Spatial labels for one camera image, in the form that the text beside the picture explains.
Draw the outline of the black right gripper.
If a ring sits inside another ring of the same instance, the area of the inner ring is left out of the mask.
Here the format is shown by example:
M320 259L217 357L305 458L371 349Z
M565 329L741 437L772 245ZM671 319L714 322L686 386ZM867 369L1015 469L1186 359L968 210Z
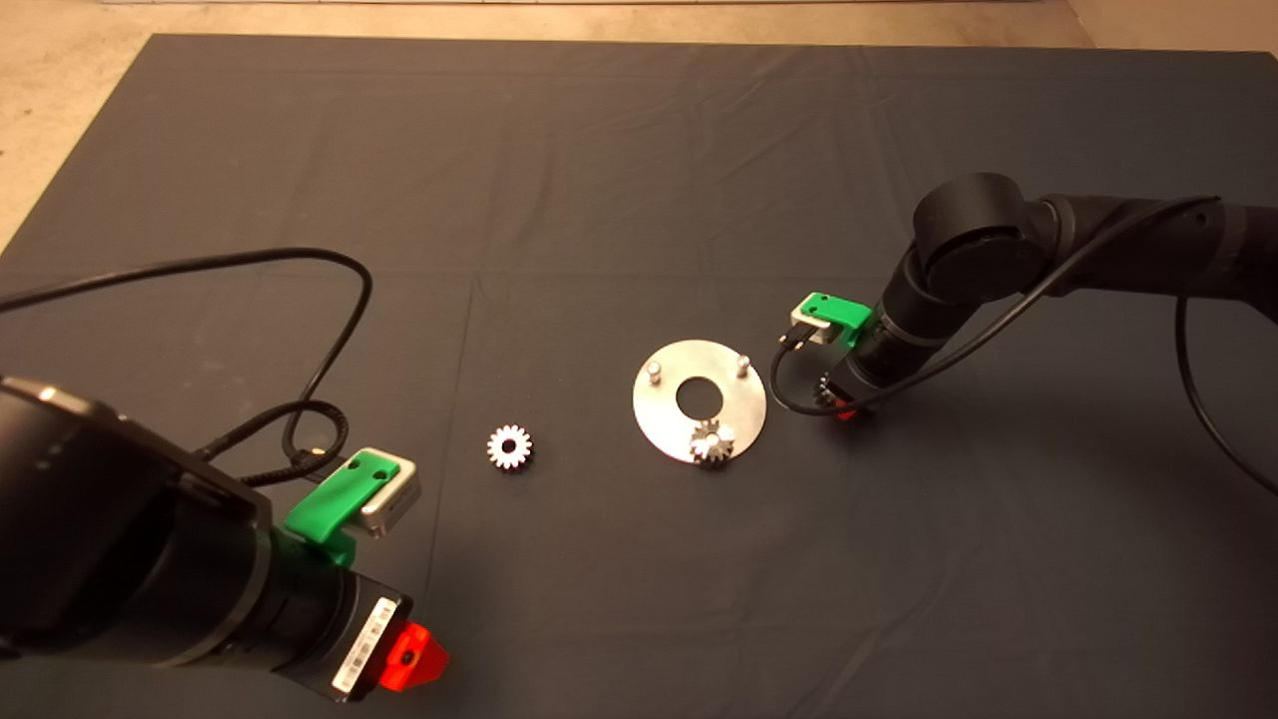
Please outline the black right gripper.
M944 337L923 337L901 328L884 310L872 312L858 341L827 372L827 405L835 407L838 420L858 418L854 401L907 381L921 372L941 347L944 347Z

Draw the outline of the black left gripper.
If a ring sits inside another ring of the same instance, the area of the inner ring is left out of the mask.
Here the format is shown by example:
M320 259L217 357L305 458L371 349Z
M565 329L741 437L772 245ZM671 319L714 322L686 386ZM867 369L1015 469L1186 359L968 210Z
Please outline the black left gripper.
M334 704L364 700L378 677L394 692L432 683L450 654L424 624L406 624L410 614L406 593L271 533L268 579L247 618L247 665Z

